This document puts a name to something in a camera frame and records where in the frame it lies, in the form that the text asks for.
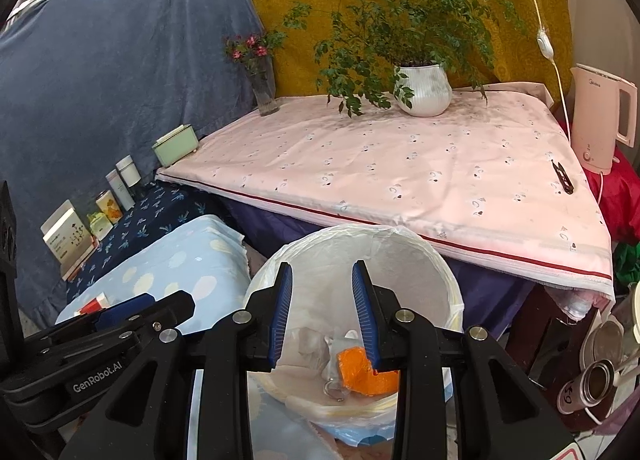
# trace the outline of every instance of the metal cup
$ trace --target metal cup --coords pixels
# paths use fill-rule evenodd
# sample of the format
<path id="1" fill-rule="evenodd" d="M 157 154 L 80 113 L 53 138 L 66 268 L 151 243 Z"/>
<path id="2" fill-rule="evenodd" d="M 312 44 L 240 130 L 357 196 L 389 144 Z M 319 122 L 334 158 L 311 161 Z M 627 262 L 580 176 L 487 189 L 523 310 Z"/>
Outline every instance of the metal cup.
<path id="1" fill-rule="evenodd" d="M 558 393 L 558 411 L 571 414 L 597 406 L 613 388 L 615 369 L 609 360 L 593 363 Z"/>

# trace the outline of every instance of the kettle handle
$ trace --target kettle handle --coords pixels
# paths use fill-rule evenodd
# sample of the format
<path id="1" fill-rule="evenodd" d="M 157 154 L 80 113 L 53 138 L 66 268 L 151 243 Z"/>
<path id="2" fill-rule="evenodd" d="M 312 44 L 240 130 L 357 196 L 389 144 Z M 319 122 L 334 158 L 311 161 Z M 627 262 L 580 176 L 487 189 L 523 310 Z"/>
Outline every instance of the kettle handle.
<path id="1" fill-rule="evenodd" d="M 630 148 L 636 143 L 636 120 L 638 117 L 638 88 L 626 81 L 618 82 L 619 90 L 629 94 L 629 114 L 626 124 L 626 136 L 618 132 L 616 135 L 617 140 L 626 144 Z"/>

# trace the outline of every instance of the blue blanket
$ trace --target blue blanket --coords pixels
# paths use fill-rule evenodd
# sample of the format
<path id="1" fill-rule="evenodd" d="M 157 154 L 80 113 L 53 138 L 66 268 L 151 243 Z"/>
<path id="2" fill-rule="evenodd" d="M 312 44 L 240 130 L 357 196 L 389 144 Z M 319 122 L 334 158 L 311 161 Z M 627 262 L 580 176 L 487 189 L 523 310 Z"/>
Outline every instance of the blue blanket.
<path id="1" fill-rule="evenodd" d="M 204 136 L 252 108 L 222 39 L 260 30 L 251 0 L 47 0 L 0 35 L 0 179 L 18 220 L 17 298 L 39 326 L 66 304 L 41 224 L 96 211 L 105 175 L 180 124 Z"/>
<path id="2" fill-rule="evenodd" d="M 234 220 L 216 195 L 186 186 L 159 182 L 111 229 L 95 252 L 67 282 L 71 303 L 101 277 L 166 234 L 202 215 L 217 215 L 227 225 Z"/>

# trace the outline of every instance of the purple cloth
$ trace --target purple cloth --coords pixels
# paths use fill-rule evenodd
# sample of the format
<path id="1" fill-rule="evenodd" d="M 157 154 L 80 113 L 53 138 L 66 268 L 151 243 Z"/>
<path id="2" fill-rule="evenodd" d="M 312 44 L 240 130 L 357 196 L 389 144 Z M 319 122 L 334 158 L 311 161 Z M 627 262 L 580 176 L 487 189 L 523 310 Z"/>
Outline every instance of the purple cloth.
<path id="1" fill-rule="evenodd" d="M 613 413 L 602 421 L 600 426 L 593 430 L 593 433 L 596 435 L 618 434 L 636 406 L 640 406 L 640 388 L 636 388 Z"/>
<path id="2" fill-rule="evenodd" d="M 222 202 L 248 243 L 267 258 L 281 246 L 322 229 L 321 226 L 235 200 L 222 198 Z M 464 328 L 480 325 L 495 338 L 500 337 L 511 325 L 534 283 L 471 263 L 444 259 L 458 281 L 465 302 Z"/>

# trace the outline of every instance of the pink cloth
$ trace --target pink cloth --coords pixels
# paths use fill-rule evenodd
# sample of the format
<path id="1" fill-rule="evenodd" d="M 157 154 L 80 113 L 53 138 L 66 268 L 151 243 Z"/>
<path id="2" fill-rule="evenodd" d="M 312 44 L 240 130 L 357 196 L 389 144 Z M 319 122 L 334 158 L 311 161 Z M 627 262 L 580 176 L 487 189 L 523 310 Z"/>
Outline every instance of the pink cloth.
<path id="1" fill-rule="evenodd" d="M 612 299 L 609 233 L 548 107 L 514 91 L 487 97 L 454 92 L 438 117 L 365 106 L 356 119 L 325 96 L 288 98 L 208 136 L 158 178 L 325 226 L 403 225 L 446 256 Z"/>

